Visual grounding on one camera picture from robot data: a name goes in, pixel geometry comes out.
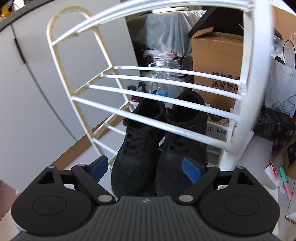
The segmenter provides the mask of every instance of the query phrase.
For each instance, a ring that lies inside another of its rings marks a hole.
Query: black sneaker
[[[165,105],[156,100],[142,99],[133,113],[164,121]],[[126,136],[111,172],[113,192],[118,198],[156,196],[158,145],[165,131],[130,119],[124,119],[123,123]]]
[[[195,91],[181,93],[177,99],[205,105],[203,98]],[[205,134],[207,113],[183,106],[167,108],[166,122],[191,131]],[[184,157],[191,157],[203,166],[207,165],[205,144],[166,132],[163,151],[156,171],[156,192],[158,196],[171,196],[173,201],[193,183],[182,170]]]

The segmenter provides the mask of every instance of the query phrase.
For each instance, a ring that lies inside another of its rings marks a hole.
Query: cabinet door handle
[[[21,51],[21,49],[20,49],[20,45],[19,45],[17,39],[14,38],[14,41],[15,41],[15,45],[16,45],[16,47],[17,47],[17,50],[18,50],[18,52],[19,52],[19,54],[20,54],[20,57],[21,57],[21,59],[22,59],[22,62],[23,62],[24,64],[26,64],[27,62],[26,62],[26,60],[25,60],[25,58],[24,58],[24,56],[23,56],[23,54],[22,54],[22,51]]]

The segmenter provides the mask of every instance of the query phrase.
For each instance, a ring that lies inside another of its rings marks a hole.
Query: white metal shoe rack
[[[152,79],[148,77],[120,75],[118,71],[119,69],[155,70],[155,67],[114,65],[110,53],[106,48],[103,36],[99,30],[99,26],[101,24],[107,23],[117,18],[125,17],[131,14],[148,11],[156,8],[190,5],[229,7],[240,9],[241,11],[243,11],[244,47],[240,79],[233,80],[230,78],[225,78],[212,74],[178,69],[157,68],[157,70],[179,74],[188,74],[193,76],[201,76],[232,83],[239,86],[237,94],[202,85],[184,83],[173,80],[162,80]],[[86,17],[86,20],[76,25],[66,33],[62,34],[58,38],[56,38],[54,33],[55,22],[60,15],[63,15],[67,12],[79,12]],[[103,72],[99,73],[97,76],[93,77],[87,83],[82,85],[79,89],[74,91],[70,86],[69,80],[64,71],[59,55],[58,44],[62,41],[78,36],[85,31],[93,31],[94,36],[104,54],[104,57],[106,58],[109,67],[105,69]],[[203,142],[205,144],[221,148],[223,151],[220,155],[219,167],[222,170],[232,170],[235,166],[236,155],[240,152],[240,149],[243,146],[245,136],[247,135],[248,131],[252,128],[254,121],[257,119],[257,114],[261,105],[262,98],[264,96],[265,87],[268,81],[268,73],[270,72],[271,31],[272,15],[271,8],[267,0],[132,0],[108,8],[94,16],[92,16],[92,14],[87,9],[79,6],[66,7],[59,11],[56,15],[54,15],[49,21],[47,26],[47,39],[52,53],[52,57],[54,59],[55,66],[58,70],[63,86],[68,95],[69,101],[90,142],[92,143],[93,147],[99,155],[104,154],[102,148],[105,148],[106,150],[114,154],[113,157],[110,159],[110,165],[113,164],[113,161],[118,151],[112,150],[110,147],[101,143],[97,138],[105,128],[108,128],[119,134],[125,135],[123,131],[111,126],[111,123],[115,120],[115,118],[118,115],[120,115],[125,118],[129,118],[138,122],[148,124],[150,126],[163,129],[165,131],[178,134],[180,136],[184,136],[199,142]],[[118,88],[95,85],[96,83],[99,84],[102,78],[115,79],[115,81],[118,84]],[[233,112],[230,113],[223,110],[183,100],[177,100],[169,97],[127,90],[122,81],[124,79],[177,85],[181,87],[192,88],[196,90],[202,90],[210,93],[215,93],[218,95],[227,96],[236,100],[235,107]],[[98,89],[122,93],[125,102],[119,109],[116,109],[106,105],[105,103],[96,103],[90,100],[80,98],[79,96],[88,89]],[[228,127],[219,125],[221,129],[227,129],[226,141],[221,141],[212,137],[202,135],[200,133],[180,128],[178,126],[170,125],[158,120],[153,120],[144,116],[131,113],[134,110],[130,100],[131,95],[172,103],[204,111],[207,113],[212,113],[218,116],[222,116],[224,118],[229,118],[230,123]],[[80,103],[111,112],[112,115],[95,132],[93,132],[86,118],[84,117],[84,114],[80,107]]]

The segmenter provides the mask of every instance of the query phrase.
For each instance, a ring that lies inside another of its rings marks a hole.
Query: pink and green pen
[[[284,168],[282,166],[279,167],[279,172],[280,172],[281,177],[283,179],[288,199],[291,200],[292,199],[292,192],[291,192],[291,189],[290,189],[289,181],[287,179],[285,170],[284,170]]]

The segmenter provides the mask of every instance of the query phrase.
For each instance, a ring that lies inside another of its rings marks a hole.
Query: cabinet
[[[82,6],[95,14],[119,2],[119,0],[55,0],[27,13],[13,23],[20,48],[33,75],[55,111],[77,140],[85,133],[70,105],[54,66],[46,39],[46,27],[50,18],[66,6]],[[74,12],[61,16],[55,28],[57,37],[84,19],[84,16]],[[100,29],[117,65],[137,65],[124,18],[103,24]],[[103,54],[91,32],[82,33],[80,36],[68,40],[66,44],[61,43],[59,50],[73,89],[79,88],[107,67]],[[124,74],[139,75],[138,71],[135,72],[125,71]],[[126,85],[130,84],[136,84],[136,82],[126,81]],[[100,85],[117,87],[113,79],[103,79]],[[121,94],[107,91],[88,90],[83,97],[117,108],[124,102]],[[81,107],[91,128],[110,115],[106,111],[96,110],[89,106],[81,105]]]
[[[23,191],[74,143],[23,64],[10,26],[0,32],[0,178]]]

